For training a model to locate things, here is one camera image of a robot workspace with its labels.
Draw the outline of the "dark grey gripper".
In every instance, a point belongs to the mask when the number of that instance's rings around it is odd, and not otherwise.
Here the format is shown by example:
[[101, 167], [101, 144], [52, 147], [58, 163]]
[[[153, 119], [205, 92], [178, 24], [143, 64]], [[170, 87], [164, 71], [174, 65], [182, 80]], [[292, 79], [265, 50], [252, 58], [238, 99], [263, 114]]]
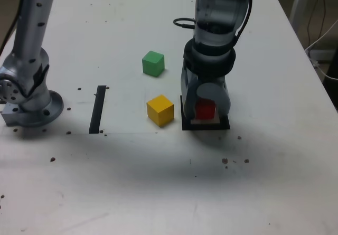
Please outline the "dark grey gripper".
[[228, 115], [231, 101], [225, 76], [197, 77], [184, 65], [181, 73], [181, 95], [183, 112], [187, 120], [195, 118], [196, 90], [200, 98], [214, 101], [218, 115]]

